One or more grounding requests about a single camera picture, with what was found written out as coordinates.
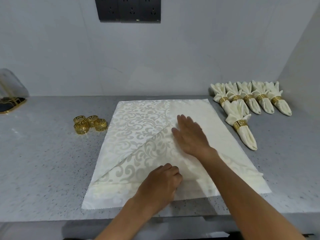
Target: hand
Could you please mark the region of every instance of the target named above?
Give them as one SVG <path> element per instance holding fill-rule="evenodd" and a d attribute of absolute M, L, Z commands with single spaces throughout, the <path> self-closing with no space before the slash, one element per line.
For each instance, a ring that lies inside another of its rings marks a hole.
<path fill-rule="evenodd" d="M 212 153 L 213 148 L 210 147 L 206 135 L 203 133 L 200 125 L 190 117 L 183 114 L 177 116 L 180 131 L 172 128 L 172 133 L 181 149 L 198 159 L 205 157 L 205 154 Z"/>
<path fill-rule="evenodd" d="M 146 210 L 144 214 L 151 218 L 174 200 L 174 193 L 181 181 L 179 168 L 167 163 L 149 173 L 133 199 L 143 206 Z"/>

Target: person's left hand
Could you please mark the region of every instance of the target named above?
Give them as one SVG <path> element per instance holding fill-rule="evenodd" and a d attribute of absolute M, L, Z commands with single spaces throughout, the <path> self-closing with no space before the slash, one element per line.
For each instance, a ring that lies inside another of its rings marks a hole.
<path fill-rule="evenodd" d="M 132 199 L 141 204 L 146 210 L 144 213 L 151 218 L 174 200 L 181 181 L 179 168 L 167 163 L 150 172 Z"/>

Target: wall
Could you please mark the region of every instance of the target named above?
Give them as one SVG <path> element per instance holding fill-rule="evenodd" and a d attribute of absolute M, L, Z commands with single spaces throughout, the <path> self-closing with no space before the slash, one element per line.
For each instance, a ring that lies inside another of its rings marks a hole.
<path fill-rule="evenodd" d="M 100 23 L 94 0 L 0 0 L 0 67 L 44 96 L 274 81 L 319 1 L 162 0 L 161 24 L 123 24 Z"/>
<path fill-rule="evenodd" d="M 280 77 L 283 96 L 320 117 L 320 5 L 303 32 Z"/>

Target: person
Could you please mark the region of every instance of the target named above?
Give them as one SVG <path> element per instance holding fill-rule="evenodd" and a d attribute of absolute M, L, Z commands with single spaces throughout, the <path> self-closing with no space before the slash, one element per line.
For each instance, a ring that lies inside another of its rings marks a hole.
<path fill-rule="evenodd" d="M 244 239 L 305 239 L 222 161 L 196 122 L 184 115 L 178 115 L 177 119 L 180 130 L 172 128 L 175 140 L 185 153 L 196 157 L 206 169 Z M 154 214 L 174 200 L 181 181 L 178 167 L 169 163 L 150 172 L 134 197 L 126 202 L 96 240 L 132 239 Z"/>

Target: forearm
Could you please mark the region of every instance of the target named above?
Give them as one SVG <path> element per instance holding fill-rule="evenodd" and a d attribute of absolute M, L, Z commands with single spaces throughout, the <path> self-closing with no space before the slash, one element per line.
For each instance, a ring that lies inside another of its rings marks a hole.
<path fill-rule="evenodd" d="M 235 174 L 214 149 L 198 159 L 245 239 L 304 239 L 290 222 Z"/>
<path fill-rule="evenodd" d="M 130 240 L 149 219 L 145 209 L 131 198 L 95 240 Z"/>

